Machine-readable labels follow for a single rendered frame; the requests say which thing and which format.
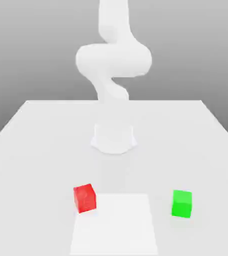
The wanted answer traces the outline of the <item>small green cube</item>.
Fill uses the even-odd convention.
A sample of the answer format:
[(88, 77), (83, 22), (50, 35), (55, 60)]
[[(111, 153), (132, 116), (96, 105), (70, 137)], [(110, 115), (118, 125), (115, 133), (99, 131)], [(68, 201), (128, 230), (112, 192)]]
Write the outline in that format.
[(173, 191), (172, 216), (190, 218), (192, 211), (192, 192), (184, 190)]

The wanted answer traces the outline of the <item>small red cube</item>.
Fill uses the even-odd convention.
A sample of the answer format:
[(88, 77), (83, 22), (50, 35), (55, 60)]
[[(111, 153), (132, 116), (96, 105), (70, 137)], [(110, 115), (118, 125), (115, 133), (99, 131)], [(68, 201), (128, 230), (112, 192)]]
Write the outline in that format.
[(96, 193), (90, 183), (74, 187), (73, 192), (78, 213), (96, 209)]

